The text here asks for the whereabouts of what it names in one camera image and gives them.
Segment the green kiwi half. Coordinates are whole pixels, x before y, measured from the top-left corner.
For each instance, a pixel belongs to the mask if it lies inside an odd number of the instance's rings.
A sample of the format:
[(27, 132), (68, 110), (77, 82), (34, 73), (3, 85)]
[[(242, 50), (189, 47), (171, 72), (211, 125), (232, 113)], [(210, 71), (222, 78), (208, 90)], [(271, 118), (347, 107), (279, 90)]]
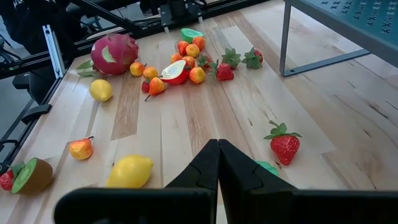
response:
[(11, 193), (35, 195), (43, 191), (52, 181), (52, 166), (45, 160), (33, 157), (16, 177)]

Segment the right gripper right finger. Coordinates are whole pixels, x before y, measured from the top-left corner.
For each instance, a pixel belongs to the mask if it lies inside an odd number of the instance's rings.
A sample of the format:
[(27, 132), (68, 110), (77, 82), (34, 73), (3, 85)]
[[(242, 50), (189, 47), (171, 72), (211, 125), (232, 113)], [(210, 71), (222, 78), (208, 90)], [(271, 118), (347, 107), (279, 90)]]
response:
[(277, 175), (263, 168), (226, 139), (220, 146), (219, 181), (222, 191), (280, 191), (295, 189)]

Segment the green avocado half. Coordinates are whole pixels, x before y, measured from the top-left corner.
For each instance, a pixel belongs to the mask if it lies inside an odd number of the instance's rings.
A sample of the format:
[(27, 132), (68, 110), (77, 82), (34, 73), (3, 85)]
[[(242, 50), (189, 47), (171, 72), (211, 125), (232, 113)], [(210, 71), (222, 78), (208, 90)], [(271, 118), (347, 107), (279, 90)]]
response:
[(191, 44), (193, 42), (193, 39), (195, 37), (203, 37), (203, 33), (199, 32), (197, 30), (191, 29), (191, 28), (183, 28), (180, 31), (181, 33), (181, 38), (183, 41), (188, 42), (189, 44)]
[(264, 162), (264, 161), (256, 161), (261, 167), (263, 167), (265, 170), (269, 171), (270, 173), (279, 176), (279, 172), (278, 170), (272, 166), (270, 163), (268, 162)]

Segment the yellow lemon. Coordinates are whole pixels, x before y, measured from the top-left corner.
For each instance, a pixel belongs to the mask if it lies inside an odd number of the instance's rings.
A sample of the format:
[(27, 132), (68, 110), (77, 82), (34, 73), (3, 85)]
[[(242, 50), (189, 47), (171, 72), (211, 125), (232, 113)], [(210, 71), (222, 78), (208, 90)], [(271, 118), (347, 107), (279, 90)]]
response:
[(90, 85), (90, 95), (96, 101), (108, 101), (113, 95), (113, 87), (108, 81), (97, 79)]
[(152, 159), (146, 156), (125, 156), (113, 166), (105, 186), (122, 189), (141, 188), (149, 180), (153, 165)]

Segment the black table edge clamp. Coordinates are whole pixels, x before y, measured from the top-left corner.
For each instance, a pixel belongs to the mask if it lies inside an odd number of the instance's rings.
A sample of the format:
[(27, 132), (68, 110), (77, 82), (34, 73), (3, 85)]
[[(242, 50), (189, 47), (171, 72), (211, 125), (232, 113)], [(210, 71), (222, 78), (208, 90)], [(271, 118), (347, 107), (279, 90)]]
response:
[(24, 124), (28, 124), (31, 121), (39, 119), (42, 115), (49, 113), (51, 109), (51, 104), (44, 104), (35, 106), (33, 108), (27, 108), (22, 112), (21, 121)]

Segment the red apple half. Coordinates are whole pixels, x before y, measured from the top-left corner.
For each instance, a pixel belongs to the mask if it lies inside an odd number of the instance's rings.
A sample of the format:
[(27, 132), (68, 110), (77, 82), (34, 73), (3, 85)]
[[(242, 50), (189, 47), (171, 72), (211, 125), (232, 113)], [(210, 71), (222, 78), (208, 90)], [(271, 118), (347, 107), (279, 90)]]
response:
[(160, 79), (171, 85), (183, 84), (188, 80), (190, 66), (185, 60), (178, 60), (163, 69)]

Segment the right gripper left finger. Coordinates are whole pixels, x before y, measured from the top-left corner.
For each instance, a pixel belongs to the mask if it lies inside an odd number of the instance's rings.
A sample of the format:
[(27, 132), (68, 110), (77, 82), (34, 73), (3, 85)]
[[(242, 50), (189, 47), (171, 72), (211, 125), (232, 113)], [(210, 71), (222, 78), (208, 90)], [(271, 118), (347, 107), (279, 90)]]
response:
[(186, 168), (166, 188), (218, 188), (218, 141), (210, 139)]

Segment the silver aluminium bracket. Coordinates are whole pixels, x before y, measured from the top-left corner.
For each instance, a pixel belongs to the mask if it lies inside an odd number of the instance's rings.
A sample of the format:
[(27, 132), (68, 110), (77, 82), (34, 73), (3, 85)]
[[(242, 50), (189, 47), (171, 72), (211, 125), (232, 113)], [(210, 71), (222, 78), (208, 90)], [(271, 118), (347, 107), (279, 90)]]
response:
[(57, 36), (49, 24), (42, 26), (51, 63), (53, 66), (56, 79), (63, 78), (65, 74), (65, 65), (62, 58), (62, 53), (58, 44)]

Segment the small orange pear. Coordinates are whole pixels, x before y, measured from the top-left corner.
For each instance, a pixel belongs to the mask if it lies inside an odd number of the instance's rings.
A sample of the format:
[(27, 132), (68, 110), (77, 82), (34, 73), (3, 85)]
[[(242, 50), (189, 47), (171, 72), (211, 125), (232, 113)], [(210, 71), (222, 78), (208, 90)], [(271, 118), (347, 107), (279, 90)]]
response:
[(88, 159), (93, 154), (92, 139), (93, 136), (90, 136), (70, 142), (68, 147), (70, 155), (79, 161)]
[(151, 96), (161, 94), (165, 91), (165, 83), (158, 77), (154, 77), (151, 80), (146, 80), (149, 87), (149, 94), (145, 101), (147, 101)]

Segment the pink dragon fruit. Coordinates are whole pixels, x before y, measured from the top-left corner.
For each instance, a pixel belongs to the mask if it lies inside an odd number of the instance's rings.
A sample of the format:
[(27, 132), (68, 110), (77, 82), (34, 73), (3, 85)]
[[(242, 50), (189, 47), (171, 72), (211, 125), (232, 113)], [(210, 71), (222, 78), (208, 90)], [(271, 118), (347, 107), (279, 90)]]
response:
[(139, 46), (135, 39), (125, 34), (109, 33), (94, 43), (90, 59), (76, 70), (81, 77), (121, 75), (138, 57)]

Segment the grey perforated metal shelf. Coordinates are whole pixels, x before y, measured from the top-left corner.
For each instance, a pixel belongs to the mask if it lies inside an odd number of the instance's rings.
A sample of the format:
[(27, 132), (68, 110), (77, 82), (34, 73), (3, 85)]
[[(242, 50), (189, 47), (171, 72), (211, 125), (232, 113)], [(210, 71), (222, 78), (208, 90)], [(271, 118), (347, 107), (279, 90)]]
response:
[[(398, 68), (398, 0), (284, 0), (279, 72), (291, 77), (373, 54)], [(361, 50), (286, 69), (290, 13), (296, 8)]]

